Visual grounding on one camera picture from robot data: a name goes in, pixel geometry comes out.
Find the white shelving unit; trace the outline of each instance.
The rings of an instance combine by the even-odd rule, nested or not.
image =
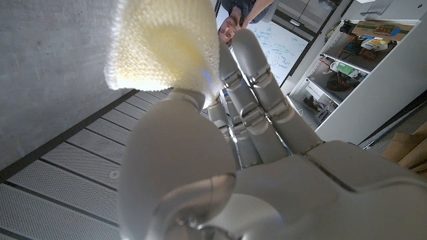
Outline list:
[[[414,4],[409,4],[407,7],[414,7]],[[395,9],[386,11],[395,12],[397,15],[394,15],[394,19],[399,19],[398,11]],[[344,24],[342,19],[337,30],[291,92],[289,98],[293,107],[323,140],[341,140],[359,144],[427,90],[425,60],[427,48],[422,44],[427,38],[427,20],[425,20],[427,17],[424,14],[417,21],[411,22],[408,18],[409,16],[405,15],[403,20],[394,22],[413,23],[415,27],[397,45],[389,44],[387,50],[378,52],[379,55],[374,61],[368,61],[359,55],[350,55],[347,52],[341,54],[342,49],[349,43],[349,35],[339,31]],[[358,20],[355,18],[352,23],[357,23]],[[346,91],[338,92],[327,88],[331,74],[337,73],[324,74],[328,66],[320,59],[326,58],[355,68],[364,78],[359,80],[357,87]],[[307,90],[309,85],[315,85],[321,89],[321,92],[338,106],[322,122],[316,118],[317,111],[304,103],[304,99],[310,96]]]

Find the whiteboard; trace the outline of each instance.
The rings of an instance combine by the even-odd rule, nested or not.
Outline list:
[[[227,17],[228,12],[221,7],[216,18],[218,28]],[[260,21],[249,24],[248,29],[254,32],[266,55],[267,62],[270,64],[272,73],[280,85],[288,76],[308,42],[273,22]]]

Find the gray concrete wall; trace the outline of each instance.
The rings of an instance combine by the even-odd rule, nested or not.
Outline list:
[[[103,76],[114,1],[0,1],[0,169],[125,91]]]
[[[289,76],[286,79],[281,88],[284,95],[287,95],[292,91],[292,89],[297,85],[298,81],[300,81],[304,73],[307,71],[308,67],[313,63],[314,59],[320,53],[320,50],[322,50],[322,47],[325,45],[325,34],[340,21],[341,14],[344,12],[344,9],[347,7],[349,2],[350,0],[342,0],[341,4],[337,7],[334,14],[332,14],[331,18],[326,23],[322,33],[320,33],[319,37],[314,41],[313,45],[310,47],[310,50],[308,50],[307,54],[295,69],[292,76]]]

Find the robotic hand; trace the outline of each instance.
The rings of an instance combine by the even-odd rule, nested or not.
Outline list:
[[[248,82],[222,45],[231,126],[221,100],[209,122],[202,94],[174,89],[132,131],[119,186],[124,239],[427,236],[423,179],[323,142],[290,107],[255,36],[239,31],[233,47]]]

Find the man's arm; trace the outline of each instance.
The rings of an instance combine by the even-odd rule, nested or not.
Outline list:
[[[270,4],[272,4],[274,0],[256,0],[254,7],[252,8],[252,11],[249,13],[249,15],[245,18],[244,24],[242,25],[242,29],[245,29],[258,14],[262,12],[266,7],[268,7]]]

